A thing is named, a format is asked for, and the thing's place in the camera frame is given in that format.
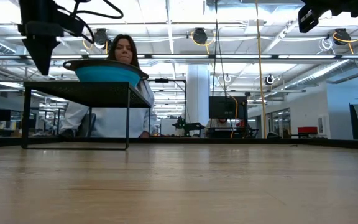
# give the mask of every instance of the black cable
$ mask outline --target black cable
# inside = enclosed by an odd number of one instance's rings
[[[110,18],[110,19],[122,19],[124,17],[124,13],[115,5],[113,5],[111,2],[109,2],[108,0],[103,0],[107,5],[109,5],[110,7],[112,7],[114,10],[116,10],[118,13],[120,13],[119,16],[109,16],[106,14],[102,14],[102,13],[97,13],[97,12],[91,12],[91,11],[87,11],[87,10],[80,10],[75,12],[76,14],[80,14],[80,13],[86,13],[86,14],[92,14],[95,16],[101,16],[101,17],[105,17],[105,18]]]
[[[218,33],[218,0],[215,0],[215,13],[216,13],[216,33]],[[216,51],[218,50],[217,42],[215,41],[215,58],[214,58],[214,75],[212,81],[212,108],[214,105],[214,90],[215,90],[215,73],[216,73]],[[209,128],[212,128],[212,118],[209,119]]]
[[[85,36],[84,34],[81,34],[81,37],[84,38],[86,41],[88,41],[89,43],[91,44],[94,44],[94,34],[93,34],[93,31],[91,29],[91,27],[83,20],[81,19],[81,17],[77,16],[74,12],[70,12],[69,10],[65,9],[64,7],[61,7],[58,5],[57,7],[58,9],[61,9],[61,10],[64,10],[66,11],[67,13],[69,13],[69,15],[77,18],[80,22],[82,22],[82,24],[86,27],[86,29],[89,31],[89,33],[91,34],[91,38],[92,39],[89,39],[89,37]]]
[[[72,16],[75,16],[75,15],[77,14],[78,6],[80,6],[80,2],[76,2],[76,3],[75,3]]]
[[[223,59],[222,59],[221,41],[220,41],[220,38],[219,38],[219,30],[216,33],[216,40],[217,40],[218,45],[219,45],[219,55],[221,56],[222,77],[223,77],[223,91],[224,91],[224,97],[226,99],[226,105],[227,105],[226,80],[224,78]],[[230,126],[231,126],[232,129],[234,129],[231,119],[230,119]]]

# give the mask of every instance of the wooden table surface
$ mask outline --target wooden table surface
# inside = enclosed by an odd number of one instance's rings
[[[131,144],[126,152],[2,147],[0,223],[358,224],[358,150],[221,144]]]

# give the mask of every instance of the black table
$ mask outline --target black table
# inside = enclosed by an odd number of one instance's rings
[[[37,90],[75,103],[89,106],[89,118],[92,108],[127,108],[126,114],[126,144],[124,148],[111,150],[126,150],[129,146],[129,108],[149,109],[150,133],[150,103],[129,83],[83,83],[83,82],[25,82],[24,112],[22,122],[22,148],[46,149],[29,147],[29,117],[31,92]],[[91,136],[91,122],[89,122],[88,137]]]

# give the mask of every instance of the white lab coat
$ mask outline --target white lab coat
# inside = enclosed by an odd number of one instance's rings
[[[141,82],[140,87],[143,97],[154,107],[154,94],[149,83],[147,81]],[[61,130],[73,129],[77,132],[88,110],[89,108],[87,106],[69,102]],[[96,115],[96,121],[91,136],[124,138],[126,136],[126,110],[126,108],[92,108],[92,113]],[[129,110],[129,137],[138,138],[143,131],[149,131],[149,125],[150,134],[154,133],[156,131],[156,119],[157,116],[152,112],[149,124],[148,108],[131,108]]]

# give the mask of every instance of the white column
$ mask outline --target white column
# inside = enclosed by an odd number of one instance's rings
[[[187,72],[186,122],[206,125],[209,119],[208,65],[189,65]]]

